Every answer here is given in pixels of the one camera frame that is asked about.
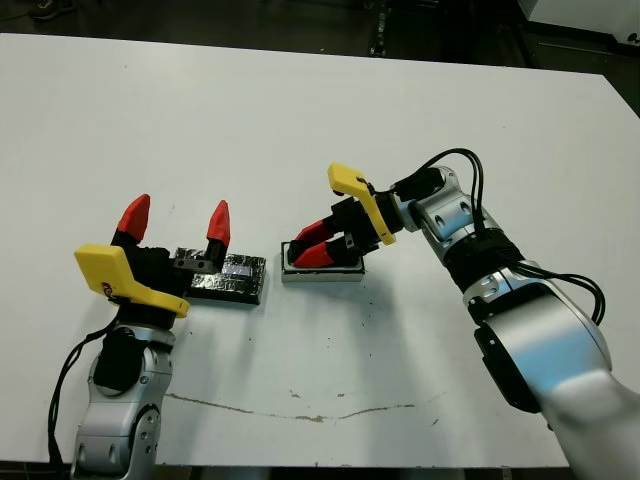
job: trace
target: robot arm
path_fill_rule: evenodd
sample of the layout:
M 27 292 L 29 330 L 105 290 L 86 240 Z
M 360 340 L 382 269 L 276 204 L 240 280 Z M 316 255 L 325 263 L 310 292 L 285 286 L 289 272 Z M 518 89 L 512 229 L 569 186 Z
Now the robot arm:
M 463 152 L 456 149 L 436 158 L 447 153 Z M 332 188 L 334 169 L 329 170 Z M 612 376 L 596 323 L 534 262 L 524 259 L 481 206 L 474 211 L 481 189 L 477 200 L 463 193 L 455 173 L 444 167 L 423 168 L 386 192 L 376 192 L 360 172 L 351 172 L 354 185 L 367 187 L 358 194 L 372 197 L 380 207 L 388 231 L 404 227 L 423 232 L 463 293 L 478 327 L 474 336 L 483 361 L 507 402 L 542 413 L 581 479 L 640 478 L 640 397 Z M 353 222 L 337 222 L 345 236 L 329 241 L 336 228 L 326 225 L 336 226 L 344 202 L 332 207 L 334 215 L 301 232 L 289 250 L 291 263 L 305 268 L 339 265 L 377 248 L 379 229 L 371 229 L 373 222 L 364 228 L 369 212 L 355 206 Z M 323 228 L 325 234 L 318 235 Z M 596 310 L 599 322 L 604 304 Z
M 73 479 L 150 478 L 160 436 L 164 394 L 171 382 L 174 320 L 186 316 L 185 300 L 195 274 L 222 270 L 230 241 L 227 203 L 216 208 L 208 246 L 198 258 L 170 258 L 164 248 L 141 248 L 150 198 L 142 195 L 125 211 L 111 245 L 85 245 L 75 252 L 89 288 L 118 306 L 106 328 L 71 352 L 49 410 L 49 455 L 62 475 L 55 424 L 62 381 L 89 341 L 105 335 L 91 367 L 89 406 L 78 427 Z

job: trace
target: scratch mark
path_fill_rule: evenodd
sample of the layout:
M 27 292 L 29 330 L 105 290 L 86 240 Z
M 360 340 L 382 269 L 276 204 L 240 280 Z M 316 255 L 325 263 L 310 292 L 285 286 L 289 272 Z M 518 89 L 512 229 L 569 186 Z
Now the scratch mark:
M 231 410 L 232 412 L 256 413 L 253 410 L 245 410 L 244 408 L 230 407 L 229 405 L 221 405 L 219 403 L 205 402 L 204 400 L 196 400 L 195 398 L 181 397 L 180 395 L 176 395 L 175 393 L 167 393 L 165 394 L 165 397 L 175 398 L 176 400 L 184 400 L 185 402 L 198 403 L 200 405 L 207 405 L 208 407 L 224 408 L 225 410 Z
M 434 400 L 437 400 L 441 396 L 445 395 L 446 393 L 447 393 L 446 391 L 439 393 L 438 395 L 435 395 L 431 397 L 429 400 L 423 402 L 421 405 L 426 405 L 428 403 L 431 403 Z M 340 417 L 331 417 L 326 415 L 316 415 L 315 417 L 313 417 L 309 415 L 292 416 L 292 415 L 279 415 L 277 413 L 255 412 L 253 410 L 245 410 L 244 408 L 231 407 L 229 405 L 222 405 L 220 403 L 206 402 L 204 400 L 197 400 L 195 398 L 183 397 L 182 395 L 178 395 L 175 393 L 167 393 L 165 394 L 165 397 L 175 398 L 176 400 L 182 400 L 184 402 L 196 403 L 198 405 L 206 405 L 208 407 L 222 408 L 224 410 L 230 410 L 232 412 L 237 412 L 237 413 L 247 413 L 251 415 L 258 415 L 261 417 L 281 418 L 284 420 L 302 420 L 305 422 L 313 422 L 313 423 L 324 423 L 325 420 L 338 422 L 340 420 L 348 420 L 349 418 L 357 417 L 358 415 L 364 415 L 367 413 L 383 412 L 386 410 L 395 410 L 399 408 L 415 408 L 418 406 L 417 404 L 413 404 L 413 403 L 397 404 L 397 405 L 389 405 L 388 407 L 365 408 L 364 410 L 358 410 L 357 412 L 349 413 L 347 415 L 342 415 Z
M 296 420 L 308 420 L 309 422 L 313 422 L 313 423 L 324 423 L 324 419 L 327 417 L 323 417 L 322 415 L 318 415 L 315 417 L 308 417 L 307 415 L 298 415 L 297 417 L 294 417 L 294 418 Z
M 357 412 L 350 413 L 349 415 L 343 415 L 342 417 L 338 417 L 338 420 L 346 420 L 347 418 L 355 417 L 357 415 L 362 415 L 363 413 L 371 413 L 371 412 L 381 412 L 383 410 L 393 410 L 394 408 L 413 408 L 415 405 L 409 403 L 407 405 L 391 405 L 390 407 L 376 407 L 376 408 L 366 408 L 364 410 L 359 410 Z

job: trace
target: black wire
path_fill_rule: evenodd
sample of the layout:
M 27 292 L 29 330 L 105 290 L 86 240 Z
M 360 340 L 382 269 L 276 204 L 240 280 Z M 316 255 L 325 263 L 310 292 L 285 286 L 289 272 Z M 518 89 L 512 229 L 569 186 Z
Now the black wire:
M 466 157 L 473 167 L 473 181 L 471 183 L 471 216 L 473 218 L 473 226 L 476 232 L 476 235 L 480 234 L 484 231 L 484 218 L 482 214 L 482 194 L 484 191 L 484 171 L 482 169 L 482 163 L 480 162 L 480 158 L 466 148 L 452 148 L 449 150 L 445 150 L 442 153 L 439 153 L 435 157 L 428 160 L 424 165 L 422 165 L 413 175 L 420 175 L 427 168 L 432 167 L 436 162 L 440 161 L 442 158 L 451 155 L 453 153 L 458 153 Z M 375 192 L 375 189 L 371 184 L 369 185 L 369 190 L 372 193 L 392 193 L 394 189 L 387 190 L 386 192 Z M 593 313 L 591 315 L 591 319 L 596 325 L 600 325 L 604 318 L 604 312 L 606 307 L 606 300 L 604 296 L 604 292 L 600 288 L 600 286 L 584 275 L 577 275 L 575 273 L 555 273 L 549 270 L 545 270 L 543 268 L 534 267 L 531 265 L 527 265 L 524 263 L 520 263 L 509 258 L 503 257 L 504 262 L 516 273 L 527 277 L 533 278 L 541 278 L 541 279 L 557 279 L 564 282 L 571 283 L 573 285 L 577 285 L 581 288 L 584 288 L 589 293 L 593 295 L 594 298 L 594 308 Z
M 418 170 L 416 170 L 416 172 L 412 173 L 407 178 L 420 175 L 426 169 L 431 168 L 433 165 L 435 165 L 436 162 L 454 153 L 458 153 L 466 157 L 471 162 L 471 166 L 473 167 L 473 181 L 471 182 L 471 216 L 473 218 L 473 228 L 475 229 L 476 233 L 480 233 L 485 229 L 484 218 L 482 215 L 482 192 L 484 191 L 484 171 L 482 170 L 482 163 L 480 162 L 480 159 L 474 152 L 472 152 L 467 148 L 451 148 L 449 150 L 445 150 L 444 152 L 441 152 L 435 157 L 427 160 L 427 162 L 424 165 L 422 165 Z M 367 186 L 369 187 L 369 191 L 371 192 L 371 194 L 374 194 L 374 193 L 385 194 L 385 193 L 395 192 L 394 188 L 379 192 L 379 191 L 376 191 L 375 188 L 373 188 L 373 185 L 371 185 L 370 183 L 367 183 Z
M 602 323 L 606 308 L 604 292 L 602 291 L 600 286 L 589 277 L 585 277 L 584 275 L 578 275 L 575 273 L 555 273 L 543 268 L 534 267 L 532 265 L 527 265 L 518 261 L 510 260 L 508 258 L 503 257 L 503 259 L 514 272 L 520 273 L 521 275 L 527 277 L 542 278 L 545 280 L 557 279 L 584 288 L 585 290 L 590 292 L 594 298 L 594 308 L 591 319 L 596 325 L 600 325 Z
M 21 13 L 19 15 L 13 15 L 11 17 L 3 17 L 3 18 L 0 18 L 0 22 L 9 22 L 11 20 L 17 20 L 18 18 L 26 17 L 27 15 L 28 15 L 27 13 Z
M 116 324 L 116 319 L 114 318 L 109 325 L 100 329 L 96 332 L 88 334 L 84 340 L 78 343 L 64 362 L 62 366 L 62 370 L 60 371 L 60 376 L 58 377 L 58 381 L 56 382 L 56 388 L 53 391 L 53 397 L 51 397 L 51 403 L 49 404 L 49 417 L 47 420 L 47 436 L 49 443 L 49 463 L 55 469 L 59 478 L 64 479 L 64 463 L 62 461 L 62 455 L 60 454 L 60 448 L 58 447 L 58 442 L 56 441 L 56 423 L 58 422 L 58 407 L 60 405 L 60 393 L 62 391 L 62 383 L 64 382 L 67 373 L 71 370 L 71 367 L 78 361 L 80 358 L 80 354 L 82 353 L 82 348 L 90 342 L 94 340 L 98 340 L 100 337 L 109 333 Z

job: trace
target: white table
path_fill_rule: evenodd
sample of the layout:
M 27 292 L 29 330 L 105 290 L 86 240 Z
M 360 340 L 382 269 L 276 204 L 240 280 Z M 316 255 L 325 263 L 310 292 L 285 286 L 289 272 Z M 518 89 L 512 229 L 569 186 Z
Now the white table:
M 419 233 L 369 255 L 362 284 L 280 283 L 280 242 L 339 200 L 331 161 L 382 188 L 457 146 L 525 255 L 601 283 L 614 371 L 640 391 L 640 122 L 604 78 L 17 35 L 0 65 L 1 459 L 48 458 L 62 362 L 114 314 L 72 253 L 147 192 L 147 245 L 203 246 L 224 198 L 230 251 L 268 262 L 259 307 L 200 302 L 177 322 L 183 399 L 165 399 L 159 463 L 565 465 L 542 417 L 502 399 Z M 468 188 L 465 161 L 445 164 Z M 66 460 L 98 348 L 65 383 Z

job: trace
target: dark floor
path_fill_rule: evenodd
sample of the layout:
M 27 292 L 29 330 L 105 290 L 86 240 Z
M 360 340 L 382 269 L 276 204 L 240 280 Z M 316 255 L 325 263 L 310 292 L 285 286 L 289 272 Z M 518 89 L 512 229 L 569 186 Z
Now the dark floor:
M 0 0 L 0 32 L 365 56 L 381 0 L 78 1 L 77 12 L 34 23 L 27 16 L 8 19 L 32 1 Z M 598 41 L 524 32 L 515 0 L 444 0 L 431 9 L 406 2 L 436 0 L 390 1 L 389 58 L 600 73 L 640 114 L 638 58 L 612 54 Z M 442 7 L 456 3 L 462 6 Z

